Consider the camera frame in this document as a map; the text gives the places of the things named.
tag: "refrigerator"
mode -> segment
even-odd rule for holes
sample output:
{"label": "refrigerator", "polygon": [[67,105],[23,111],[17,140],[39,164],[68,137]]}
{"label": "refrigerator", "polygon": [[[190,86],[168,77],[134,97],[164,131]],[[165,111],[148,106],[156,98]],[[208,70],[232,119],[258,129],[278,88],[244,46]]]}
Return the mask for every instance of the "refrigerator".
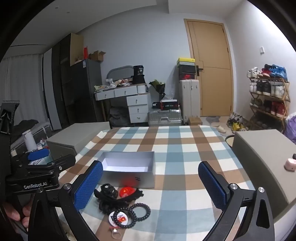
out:
{"label": "refrigerator", "polygon": [[94,97],[95,85],[102,85],[99,62],[85,59],[70,67],[70,82],[63,84],[63,94],[68,117],[75,123],[104,121]]}
{"label": "refrigerator", "polygon": [[198,80],[180,80],[180,106],[183,122],[187,123],[190,116],[200,117],[200,84]]}

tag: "purple bag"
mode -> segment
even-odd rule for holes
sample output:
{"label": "purple bag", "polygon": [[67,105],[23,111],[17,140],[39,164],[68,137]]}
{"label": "purple bag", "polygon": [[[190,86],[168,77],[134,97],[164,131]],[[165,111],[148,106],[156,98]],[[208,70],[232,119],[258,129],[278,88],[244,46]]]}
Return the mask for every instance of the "purple bag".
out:
{"label": "purple bag", "polygon": [[296,116],[288,120],[286,125],[285,136],[296,144]]}

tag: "plaid tablecloth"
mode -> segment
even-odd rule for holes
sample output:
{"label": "plaid tablecloth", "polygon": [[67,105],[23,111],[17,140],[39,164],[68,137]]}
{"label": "plaid tablecloth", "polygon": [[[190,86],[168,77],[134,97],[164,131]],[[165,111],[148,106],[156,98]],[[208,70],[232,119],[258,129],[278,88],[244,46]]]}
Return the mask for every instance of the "plaid tablecloth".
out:
{"label": "plaid tablecloth", "polygon": [[[203,240],[221,211],[215,208],[198,176],[201,161],[208,161],[229,183],[254,189],[223,137],[209,126],[124,127],[102,131],[76,156],[75,166],[61,173],[61,184],[72,183],[106,151],[155,152],[155,188],[143,189],[144,196],[136,200],[146,203],[151,215],[131,229],[120,229],[119,240]],[[94,195],[80,213],[100,241],[113,240],[108,217],[99,210]],[[229,240],[234,237],[243,213],[241,209]]]}

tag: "hand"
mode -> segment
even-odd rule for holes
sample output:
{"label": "hand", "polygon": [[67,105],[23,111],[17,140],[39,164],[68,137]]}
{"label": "hand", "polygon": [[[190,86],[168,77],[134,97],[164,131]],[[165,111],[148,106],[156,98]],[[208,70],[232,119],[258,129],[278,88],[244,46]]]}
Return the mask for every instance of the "hand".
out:
{"label": "hand", "polygon": [[[25,205],[22,209],[22,212],[25,215],[25,217],[22,220],[22,224],[27,230],[28,230],[28,226],[29,226],[29,217],[30,217],[30,213],[31,213],[33,198],[34,198],[34,196],[31,195],[31,199],[30,199],[29,203],[27,205]],[[15,210],[15,208],[10,203],[4,202],[3,207],[5,209],[6,215],[9,218],[11,218],[12,220],[15,220],[15,221],[20,221],[20,214]]]}

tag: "curtain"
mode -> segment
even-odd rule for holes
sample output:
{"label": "curtain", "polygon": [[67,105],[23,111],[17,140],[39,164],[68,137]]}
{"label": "curtain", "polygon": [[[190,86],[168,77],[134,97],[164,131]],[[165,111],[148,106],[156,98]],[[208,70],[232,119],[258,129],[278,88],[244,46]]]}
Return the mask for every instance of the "curtain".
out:
{"label": "curtain", "polygon": [[0,63],[0,101],[19,100],[15,125],[22,120],[48,121],[42,85],[42,55],[21,55]]}

